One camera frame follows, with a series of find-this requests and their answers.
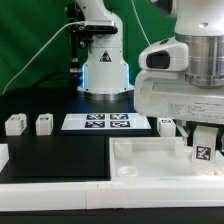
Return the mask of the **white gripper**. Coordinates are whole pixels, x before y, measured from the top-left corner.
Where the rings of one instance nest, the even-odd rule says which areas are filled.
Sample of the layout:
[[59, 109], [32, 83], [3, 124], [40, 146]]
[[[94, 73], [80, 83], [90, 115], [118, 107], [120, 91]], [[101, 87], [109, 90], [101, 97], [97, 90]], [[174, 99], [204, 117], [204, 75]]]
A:
[[188, 84], [180, 72], [142, 70], [136, 77], [134, 108], [144, 116], [171, 118], [190, 143], [186, 121], [224, 124], [224, 87], [204, 88]]

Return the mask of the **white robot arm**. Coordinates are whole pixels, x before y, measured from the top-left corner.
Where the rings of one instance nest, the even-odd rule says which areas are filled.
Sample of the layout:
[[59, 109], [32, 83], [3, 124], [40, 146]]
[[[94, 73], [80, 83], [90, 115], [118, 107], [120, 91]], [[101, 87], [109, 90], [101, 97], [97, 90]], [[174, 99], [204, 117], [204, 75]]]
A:
[[174, 36], [139, 56], [134, 106], [149, 117], [194, 121], [193, 143], [214, 143], [224, 124], [224, 0], [149, 0], [176, 19]]

